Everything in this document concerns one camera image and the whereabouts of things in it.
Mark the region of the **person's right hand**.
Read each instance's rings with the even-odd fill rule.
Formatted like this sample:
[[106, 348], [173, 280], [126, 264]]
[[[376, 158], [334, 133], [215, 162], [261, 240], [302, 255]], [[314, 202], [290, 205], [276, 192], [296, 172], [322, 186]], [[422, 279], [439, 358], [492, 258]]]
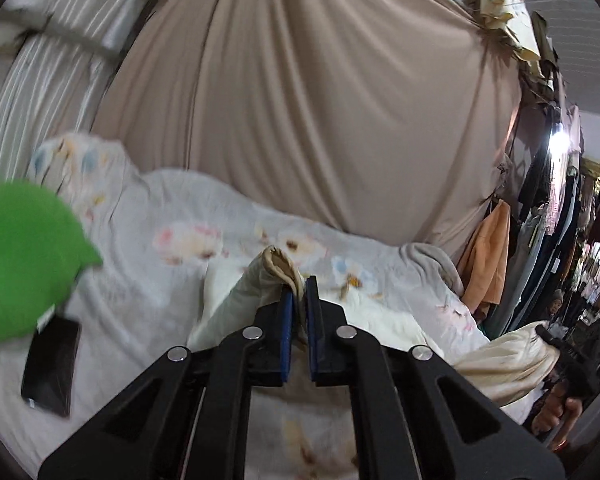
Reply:
[[548, 434], [547, 446], [555, 452], [566, 442], [574, 425], [583, 413], [580, 399], [568, 396], [568, 382], [563, 380], [554, 385], [546, 396], [544, 404], [531, 423], [531, 432], [537, 437]]

